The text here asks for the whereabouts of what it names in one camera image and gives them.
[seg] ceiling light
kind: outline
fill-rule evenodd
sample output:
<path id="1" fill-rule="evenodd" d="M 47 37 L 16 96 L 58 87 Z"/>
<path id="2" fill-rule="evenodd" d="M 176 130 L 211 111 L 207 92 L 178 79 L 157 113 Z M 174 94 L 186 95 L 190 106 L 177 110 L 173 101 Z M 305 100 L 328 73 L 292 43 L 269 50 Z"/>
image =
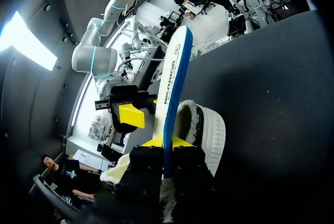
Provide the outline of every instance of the ceiling light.
<path id="1" fill-rule="evenodd" d="M 1 48 L 10 43 L 21 54 L 50 71 L 57 61 L 57 57 L 32 34 L 17 11 L 5 26 L 0 42 Z"/>

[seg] logo on t-shirt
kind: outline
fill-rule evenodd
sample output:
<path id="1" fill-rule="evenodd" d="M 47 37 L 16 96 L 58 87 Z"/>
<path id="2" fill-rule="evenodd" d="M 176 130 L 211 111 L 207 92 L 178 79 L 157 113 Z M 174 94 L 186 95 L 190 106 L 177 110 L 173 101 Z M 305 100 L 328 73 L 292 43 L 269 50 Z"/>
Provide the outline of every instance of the logo on t-shirt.
<path id="1" fill-rule="evenodd" d="M 74 177 L 76 177 L 77 175 L 75 174 L 74 170 L 72 172 L 67 172 L 66 174 L 69 175 L 71 177 L 71 179 L 73 179 Z"/>

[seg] white wall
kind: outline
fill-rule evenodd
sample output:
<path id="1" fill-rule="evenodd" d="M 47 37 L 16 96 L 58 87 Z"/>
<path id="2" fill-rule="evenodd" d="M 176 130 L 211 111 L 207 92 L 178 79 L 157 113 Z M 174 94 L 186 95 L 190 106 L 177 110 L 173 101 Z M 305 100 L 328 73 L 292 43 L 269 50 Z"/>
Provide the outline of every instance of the white wall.
<path id="1" fill-rule="evenodd" d="M 180 8 L 174 0 L 151 0 L 151 4 L 161 8 L 164 11 L 175 11 L 177 12 Z"/>
<path id="2" fill-rule="evenodd" d="M 144 2 L 137 11 L 138 20 L 144 26 L 156 26 L 160 28 L 160 16 L 167 15 L 167 11 L 151 3 Z"/>

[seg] white shoe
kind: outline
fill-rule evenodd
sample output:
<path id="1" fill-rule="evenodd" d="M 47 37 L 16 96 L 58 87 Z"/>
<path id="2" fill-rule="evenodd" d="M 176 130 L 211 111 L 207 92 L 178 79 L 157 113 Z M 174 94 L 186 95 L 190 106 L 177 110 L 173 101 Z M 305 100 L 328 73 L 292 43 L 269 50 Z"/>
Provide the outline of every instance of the white shoe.
<path id="1" fill-rule="evenodd" d="M 178 105 L 174 135 L 194 145 L 201 146 L 205 163 L 214 176 L 225 145 L 225 123 L 215 111 L 185 100 Z"/>

